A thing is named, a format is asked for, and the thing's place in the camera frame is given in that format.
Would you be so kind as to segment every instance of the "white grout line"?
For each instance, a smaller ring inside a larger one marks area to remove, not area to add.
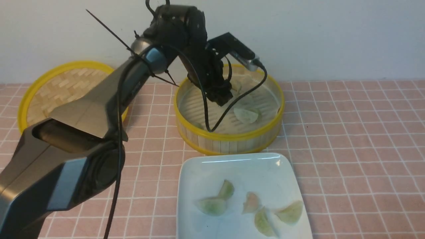
[[[304,134],[305,135],[307,135],[307,133],[306,133],[306,129],[303,127],[303,130],[304,130]],[[308,138],[306,137],[306,141],[307,141],[307,145],[309,146],[309,148],[310,148],[310,155],[311,155],[311,157],[312,157],[312,160],[313,160],[313,162],[314,162],[314,156],[313,156],[313,153],[312,153],[312,151],[311,151],[311,147],[310,147],[310,142],[308,141]],[[313,164],[314,165],[314,169],[316,170],[316,173],[317,173],[317,175],[319,176],[319,171],[317,170],[317,167],[316,167],[316,164]],[[319,186],[320,186],[320,189],[321,189],[321,191],[324,193],[325,191],[323,190],[323,186],[322,186],[322,182],[321,181],[319,181]],[[325,196],[323,196],[323,199],[324,199],[324,201],[325,201],[325,206],[326,206],[326,211],[329,213],[329,206],[328,206],[328,201],[326,200],[326,197]],[[334,226],[334,223],[332,222],[332,217],[331,217],[331,215],[330,214],[328,214],[329,215],[329,221],[330,221],[330,223],[331,223],[331,227],[332,227],[332,231],[334,232],[334,234],[335,234],[335,226]]]
[[[165,123],[165,125],[168,125],[169,119],[170,119],[170,117],[167,117],[167,122]],[[162,161],[164,160],[165,142],[166,141],[164,139],[164,144],[162,145],[162,155],[161,155],[161,164],[160,164],[160,167],[159,167],[158,182],[156,183],[155,202],[153,204],[153,216],[152,216],[152,222],[150,224],[150,232],[149,232],[150,237],[152,237],[152,232],[153,232],[153,223],[154,223],[154,218],[155,218],[154,215],[155,215],[155,210],[156,210],[156,202],[158,200],[159,179],[161,178]]]

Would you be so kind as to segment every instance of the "white wall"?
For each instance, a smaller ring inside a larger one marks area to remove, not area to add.
[[[205,11],[209,37],[232,32],[279,80],[425,78],[425,0],[171,2]],[[128,44],[152,19],[143,0],[0,0],[0,83],[32,82],[72,60],[124,61],[129,53],[86,8]],[[180,62],[170,72],[186,74]]]

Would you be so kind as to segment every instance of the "tiled countertop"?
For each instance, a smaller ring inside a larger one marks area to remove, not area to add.
[[[290,159],[316,239],[425,238],[425,80],[282,83],[286,107],[267,149]],[[0,168],[20,134],[27,85],[0,90]],[[110,238],[173,239],[182,163],[171,86],[145,85],[126,120],[130,141]],[[46,219],[41,238],[102,238],[112,192]]]

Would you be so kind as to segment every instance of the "dumpling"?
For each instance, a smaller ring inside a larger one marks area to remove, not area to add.
[[[268,236],[268,237],[276,236],[275,231],[273,230],[272,226],[270,225],[269,220],[267,219],[265,207],[260,209],[255,214],[254,224],[255,224],[255,228],[257,228],[257,230],[261,234]]]
[[[284,223],[294,225],[300,219],[303,207],[304,203],[302,201],[296,201],[287,208],[275,212],[275,214]]]
[[[207,215],[220,216],[226,211],[227,203],[223,198],[210,197],[199,200],[196,207]]]
[[[246,195],[246,202],[244,202],[244,210],[242,214],[253,213],[258,209],[259,206],[259,198],[253,192],[248,192]]]

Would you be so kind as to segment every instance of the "pink tile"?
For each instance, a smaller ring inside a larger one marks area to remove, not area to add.
[[[323,123],[340,123],[341,119],[337,112],[320,112],[320,115],[317,114],[318,121],[320,122],[320,117],[322,117]]]
[[[388,135],[369,135],[369,137],[375,147],[393,147],[393,143]]]
[[[425,212],[425,202],[420,194],[400,194],[399,197],[405,211]]]
[[[126,236],[149,236],[152,225],[151,217],[131,217],[128,219]]]
[[[344,82],[342,81],[327,81],[328,88],[330,91],[340,91],[340,90],[346,90],[346,86]]]
[[[102,218],[80,218],[75,229],[75,237],[97,237]]]
[[[381,212],[402,212],[403,208],[400,205],[396,194],[375,194],[376,204]]]
[[[370,193],[365,177],[344,178],[348,193]]]
[[[326,136],[309,136],[307,137],[311,148],[329,148],[329,140]]]
[[[336,233],[358,233],[360,232],[353,214],[333,214],[332,223]]]
[[[368,134],[386,134],[382,123],[364,123],[364,126]]]
[[[317,177],[314,164],[294,164],[293,166],[297,177]]]
[[[294,91],[311,91],[308,82],[292,82],[292,88]]]
[[[310,87],[312,91],[328,91],[328,85],[325,81],[319,82],[319,81],[313,81],[310,82]]]
[[[155,197],[158,181],[135,182],[134,197]]]
[[[140,165],[161,165],[162,152],[142,152]]]
[[[380,162],[362,163],[362,169],[367,176],[385,176],[386,173]]]
[[[331,91],[333,100],[351,100],[348,91]]]
[[[340,112],[342,122],[345,123],[354,123],[354,122],[360,122],[360,118],[357,114],[357,112]]]
[[[304,136],[288,136],[286,137],[288,147],[290,149],[305,149],[309,148],[307,139]]]
[[[338,170],[336,163],[317,164],[317,173],[320,177],[340,177],[341,174]]]
[[[418,192],[413,178],[410,176],[393,176],[391,182],[398,193],[416,193]]]
[[[396,111],[401,121],[419,121],[414,111]]]
[[[313,94],[309,91],[296,91],[295,97],[297,100],[314,100]]]
[[[283,123],[284,124],[299,124],[301,123],[300,113],[284,113],[283,114]]]
[[[361,81],[363,87],[365,90],[379,90],[381,89],[379,85],[379,81],[374,80],[368,80],[368,81]]]
[[[313,97],[316,101],[332,101],[332,97],[329,91],[315,91],[313,92]]]
[[[177,196],[178,180],[159,181],[158,196]]]
[[[155,138],[164,138],[165,137],[165,129],[167,127],[147,127],[146,129],[146,138],[147,139],[155,139]]]
[[[409,102],[412,105],[413,109],[415,109],[415,110],[423,110],[423,109],[425,109],[425,106],[424,106],[425,99],[422,99],[422,100],[409,100]]]
[[[379,81],[381,88],[384,90],[395,90],[398,89],[397,84],[392,80]]]
[[[378,212],[372,195],[350,195],[354,211],[357,213]]]
[[[291,149],[291,161],[292,163],[312,163],[312,155],[308,149]]]
[[[152,236],[174,236],[176,234],[175,217],[154,217]]]
[[[77,219],[75,218],[54,218],[48,237],[71,237]]]
[[[396,84],[400,87],[400,89],[416,89],[415,84],[411,80],[398,80]]]
[[[353,149],[334,149],[334,154],[337,162],[357,162]]]
[[[385,95],[389,100],[403,100],[404,96],[400,90],[385,90]]]
[[[130,216],[151,216],[153,215],[154,205],[155,199],[133,199]]]
[[[360,229],[363,233],[386,232],[382,219],[377,213],[357,214],[357,219],[359,220]],[[387,238],[387,237],[383,237],[381,235],[381,236],[375,236],[370,238],[379,239],[379,238]]]
[[[144,143],[143,151],[162,151],[168,149],[169,145],[164,145],[164,139],[149,139]]]
[[[164,149],[167,151],[182,150],[183,146],[184,146],[184,141],[181,138],[166,139]]]
[[[329,136],[329,142],[332,148],[349,148],[351,147],[350,139],[347,135]]]
[[[285,103],[285,113],[286,112],[299,112],[297,102],[286,102]]]
[[[372,104],[377,111],[391,111],[393,106],[387,100],[374,100]]]
[[[347,176],[363,176],[362,169],[358,163],[354,164],[339,164],[341,174]]]
[[[412,228],[403,213],[382,213],[389,232],[409,232]]]
[[[330,213],[350,213],[351,204],[348,196],[326,196]]]
[[[346,134],[343,124],[324,124],[324,126],[328,135]]]
[[[425,146],[425,134],[412,134],[413,140],[415,141],[417,146]]]
[[[316,103],[313,101],[298,101],[298,107],[301,111],[318,111]]]
[[[359,111],[360,119],[362,122],[379,122],[379,117],[376,112],[373,111]]]
[[[415,176],[425,176],[425,161],[422,162],[406,162],[406,166]]]
[[[131,139],[124,142],[125,151],[127,152],[141,152],[143,148],[143,139]]]
[[[379,111],[377,113],[382,122],[400,121],[395,111]]]
[[[410,110],[411,107],[407,100],[391,100],[391,104],[393,105],[395,110]]]
[[[106,199],[85,201],[80,216],[103,216],[106,207]]]
[[[327,102],[316,102],[317,108],[320,112],[334,112],[337,111],[337,108],[335,108],[335,104],[332,101]]]
[[[290,136],[305,136],[304,126],[302,124],[285,124],[285,134]]]
[[[366,129],[362,123],[344,123],[344,127],[348,134],[366,134]]]
[[[385,170],[390,176],[407,176],[409,173],[402,162],[383,162]]]
[[[320,179],[325,194],[346,194],[346,189],[342,178],[322,178]]]
[[[369,185],[373,193],[392,193],[391,181],[388,177],[369,177]]]
[[[138,181],[158,180],[159,166],[143,166],[139,168]]]
[[[401,122],[385,122],[383,124],[389,134],[406,133],[406,130],[404,129],[404,126]]]
[[[352,100],[368,100],[366,91],[348,91]]]
[[[425,213],[408,213],[408,217],[415,231],[423,231],[425,222]]]
[[[415,146],[415,144],[413,143],[412,139],[410,138],[410,136],[408,134],[391,134],[390,137],[391,137],[391,140],[394,143],[394,146],[396,146],[396,147],[413,147],[413,146]]]
[[[423,157],[417,148],[398,148],[397,150],[403,161],[423,161]]]
[[[387,97],[384,95],[384,92],[379,91],[366,91],[370,100],[385,100]]]
[[[178,180],[181,166],[162,166],[160,180]]]
[[[166,115],[150,115],[148,125],[149,126],[166,126],[167,116]]]
[[[354,105],[358,111],[372,111],[374,110],[373,105],[370,101],[354,100]]]
[[[359,81],[345,81],[344,84],[349,90],[363,90],[363,85]]]
[[[355,148],[372,147],[372,143],[367,135],[350,135],[350,140]]]
[[[183,151],[164,152],[162,165],[179,165],[183,162]]]
[[[400,157],[395,148],[377,148],[376,151],[382,161],[400,161]]]
[[[312,233],[333,233],[329,215],[310,214],[309,220],[312,227]]]
[[[338,111],[355,111],[356,107],[351,101],[335,101]]]
[[[155,216],[175,216],[177,198],[157,198]]]

